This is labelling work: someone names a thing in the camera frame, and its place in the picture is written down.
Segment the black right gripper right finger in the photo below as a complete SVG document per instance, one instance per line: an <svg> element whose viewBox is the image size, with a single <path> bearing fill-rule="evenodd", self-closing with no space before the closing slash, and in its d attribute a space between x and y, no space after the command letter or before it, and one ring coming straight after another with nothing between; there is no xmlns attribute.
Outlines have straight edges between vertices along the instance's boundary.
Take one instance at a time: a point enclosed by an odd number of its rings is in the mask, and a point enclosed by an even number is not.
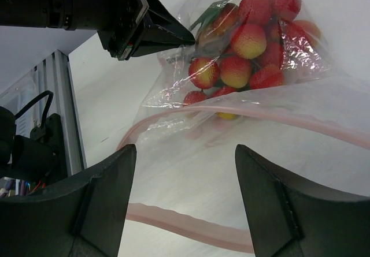
<svg viewBox="0 0 370 257"><path fill-rule="evenodd" d="M236 172L256 256L369 256L369 198L310 181L245 145Z"/></svg>

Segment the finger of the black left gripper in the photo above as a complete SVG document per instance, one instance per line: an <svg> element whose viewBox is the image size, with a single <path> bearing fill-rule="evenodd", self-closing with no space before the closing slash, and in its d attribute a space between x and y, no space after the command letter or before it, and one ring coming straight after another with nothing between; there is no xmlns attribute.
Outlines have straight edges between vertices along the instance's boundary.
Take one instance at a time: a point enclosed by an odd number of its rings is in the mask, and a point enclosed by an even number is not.
<svg viewBox="0 0 370 257"><path fill-rule="evenodd" d="M145 15L144 24L181 24L168 12L160 0L147 0L149 9Z"/></svg>
<svg viewBox="0 0 370 257"><path fill-rule="evenodd" d="M181 24L131 24L127 27L127 59L195 44Z"/></svg>

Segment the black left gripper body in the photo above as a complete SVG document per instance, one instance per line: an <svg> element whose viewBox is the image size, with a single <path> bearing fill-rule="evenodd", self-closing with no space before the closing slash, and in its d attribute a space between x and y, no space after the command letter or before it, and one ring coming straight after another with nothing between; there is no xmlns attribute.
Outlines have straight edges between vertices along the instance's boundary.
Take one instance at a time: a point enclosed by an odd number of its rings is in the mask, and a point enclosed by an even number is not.
<svg viewBox="0 0 370 257"><path fill-rule="evenodd" d="M107 28L98 31L102 47L119 61L134 52L135 34L149 9L147 0L112 0Z"/></svg>

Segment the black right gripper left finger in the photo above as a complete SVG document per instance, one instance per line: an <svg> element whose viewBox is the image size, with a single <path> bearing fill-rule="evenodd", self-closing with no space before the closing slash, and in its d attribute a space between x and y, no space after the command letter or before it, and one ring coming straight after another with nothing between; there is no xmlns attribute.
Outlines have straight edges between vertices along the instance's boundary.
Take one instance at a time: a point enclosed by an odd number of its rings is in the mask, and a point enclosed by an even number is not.
<svg viewBox="0 0 370 257"><path fill-rule="evenodd" d="M1 256L117 256L136 164L128 144L100 163L1 199Z"/></svg>

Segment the clear zip top bag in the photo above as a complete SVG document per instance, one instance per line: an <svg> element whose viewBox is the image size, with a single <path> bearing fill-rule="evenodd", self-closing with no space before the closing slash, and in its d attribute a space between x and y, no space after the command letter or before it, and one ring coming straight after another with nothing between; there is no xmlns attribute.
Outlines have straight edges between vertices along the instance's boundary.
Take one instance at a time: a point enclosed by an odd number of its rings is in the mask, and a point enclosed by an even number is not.
<svg viewBox="0 0 370 257"><path fill-rule="evenodd" d="M214 2L186 0L191 24ZM184 106L195 46L166 63L121 145L137 148L121 256L256 256L235 150L245 145L323 186L369 198L369 0L302 0L325 69L317 78Z"/></svg>

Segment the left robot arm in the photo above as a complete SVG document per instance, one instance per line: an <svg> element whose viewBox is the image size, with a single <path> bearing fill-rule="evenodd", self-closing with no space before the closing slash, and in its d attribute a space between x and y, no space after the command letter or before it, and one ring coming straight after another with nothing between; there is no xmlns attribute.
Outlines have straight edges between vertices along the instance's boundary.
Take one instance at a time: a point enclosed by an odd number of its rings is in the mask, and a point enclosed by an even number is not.
<svg viewBox="0 0 370 257"><path fill-rule="evenodd" d="M1 0L1 25L96 30L120 61L195 43L160 0Z"/></svg>

